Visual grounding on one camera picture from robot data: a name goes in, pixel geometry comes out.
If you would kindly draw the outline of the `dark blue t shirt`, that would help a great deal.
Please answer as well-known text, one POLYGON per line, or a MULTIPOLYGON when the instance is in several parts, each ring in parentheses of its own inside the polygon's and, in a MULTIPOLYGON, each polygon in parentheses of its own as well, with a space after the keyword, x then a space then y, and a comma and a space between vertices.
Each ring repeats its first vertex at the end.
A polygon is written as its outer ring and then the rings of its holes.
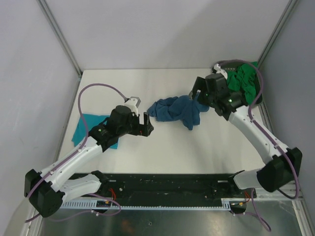
POLYGON ((188 95, 159 99, 147 109, 149 116, 158 122, 181 121, 183 125, 192 131, 200 124, 200 113, 209 111, 210 107, 200 104, 188 95))

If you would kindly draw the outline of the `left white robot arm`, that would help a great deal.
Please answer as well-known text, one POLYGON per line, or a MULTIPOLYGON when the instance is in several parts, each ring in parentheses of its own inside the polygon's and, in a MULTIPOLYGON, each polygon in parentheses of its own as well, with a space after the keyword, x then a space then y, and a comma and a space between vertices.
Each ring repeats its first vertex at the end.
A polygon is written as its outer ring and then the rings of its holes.
POLYGON ((150 116, 144 112, 144 122, 134 105, 119 105, 109 117, 94 126, 76 146, 73 153, 49 167, 37 172, 34 169, 25 175, 24 195, 44 218, 52 216, 65 202, 83 195, 108 193, 107 177, 93 171, 82 180, 70 177, 83 165, 101 155, 116 144, 124 135, 148 137, 154 130, 150 116))

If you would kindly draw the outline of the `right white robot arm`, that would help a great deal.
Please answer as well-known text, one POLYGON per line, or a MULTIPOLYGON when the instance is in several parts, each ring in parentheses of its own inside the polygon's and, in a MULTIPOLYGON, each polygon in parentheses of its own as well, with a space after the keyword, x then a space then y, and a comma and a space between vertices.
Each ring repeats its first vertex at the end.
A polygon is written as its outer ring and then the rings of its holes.
POLYGON ((265 164, 261 169, 235 173, 227 185, 230 196, 239 197, 245 189, 257 187, 274 192, 298 180, 302 152, 296 147, 289 148, 259 123, 242 93, 231 91, 221 73, 197 77, 190 95, 201 105, 214 108, 219 116, 238 128, 265 164))

